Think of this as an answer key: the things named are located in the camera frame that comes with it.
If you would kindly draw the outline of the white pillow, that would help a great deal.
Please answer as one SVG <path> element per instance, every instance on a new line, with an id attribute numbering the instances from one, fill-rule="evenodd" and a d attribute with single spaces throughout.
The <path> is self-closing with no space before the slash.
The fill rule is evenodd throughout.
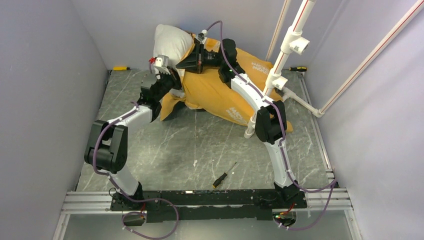
<path id="1" fill-rule="evenodd" d="M 185 59 L 194 48 L 193 36 L 172 25 L 158 24 L 154 33 L 153 57 L 168 57 L 168 65 L 176 69 L 176 65 Z"/>

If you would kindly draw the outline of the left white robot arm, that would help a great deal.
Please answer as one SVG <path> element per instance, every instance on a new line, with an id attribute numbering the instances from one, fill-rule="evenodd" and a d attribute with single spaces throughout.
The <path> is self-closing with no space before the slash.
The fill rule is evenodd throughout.
<path id="1" fill-rule="evenodd" d="M 156 120 L 162 109 L 162 98 L 170 90 L 182 88 L 179 73 L 172 67 L 159 71 L 153 79 L 151 84 L 140 87 L 140 97 L 133 102 L 131 110 L 108 121 L 96 120 L 92 124 L 84 152 L 84 161 L 92 166 L 96 174 L 107 177 L 131 210 L 139 209 L 145 198 L 142 184 L 126 165 L 129 133 Z"/>

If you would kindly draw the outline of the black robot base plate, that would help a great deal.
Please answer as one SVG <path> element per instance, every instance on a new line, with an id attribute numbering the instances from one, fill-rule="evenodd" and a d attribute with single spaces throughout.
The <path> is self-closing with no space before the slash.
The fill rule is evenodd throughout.
<path id="1" fill-rule="evenodd" d="M 307 208 L 303 191 L 282 196 L 270 189 L 145 190 L 144 202 L 133 202 L 118 192 L 111 195 L 113 212 L 141 211 L 147 223 L 163 221 L 256 219 L 270 221 L 278 211 Z"/>

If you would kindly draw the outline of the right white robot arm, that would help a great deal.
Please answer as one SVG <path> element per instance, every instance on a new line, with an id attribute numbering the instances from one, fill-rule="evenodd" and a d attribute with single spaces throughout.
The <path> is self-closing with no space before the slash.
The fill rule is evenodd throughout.
<path id="1" fill-rule="evenodd" d="M 301 195 L 301 188 L 288 159 L 288 123 L 284 103 L 273 100 L 255 85 L 247 71 L 247 65 L 241 64 L 241 53 L 234 40 L 222 40 L 218 51 L 207 50 L 205 43 L 194 40 L 192 49 L 176 67 L 197 75 L 205 73 L 207 69 L 216 69 L 222 83 L 239 94 L 251 107 L 255 114 L 249 127 L 264 143 L 269 154 L 277 192 L 276 203 L 282 208 L 289 207 Z"/>

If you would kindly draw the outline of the yellow blue pillowcase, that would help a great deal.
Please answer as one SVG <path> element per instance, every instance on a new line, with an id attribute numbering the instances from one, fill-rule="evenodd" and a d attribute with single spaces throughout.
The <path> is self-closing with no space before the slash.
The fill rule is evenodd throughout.
<path id="1" fill-rule="evenodd" d="M 237 61 L 250 80 L 259 89 L 263 89 L 273 64 L 239 48 Z M 161 121 L 171 118 L 171 113 L 179 102 L 192 110 L 203 109 L 212 115 L 242 126 L 246 126 L 254 114 L 244 98 L 221 82 L 218 70 L 215 68 L 207 68 L 201 74 L 185 72 L 181 81 L 184 93 L 169 92 L 163 97 Z"/>

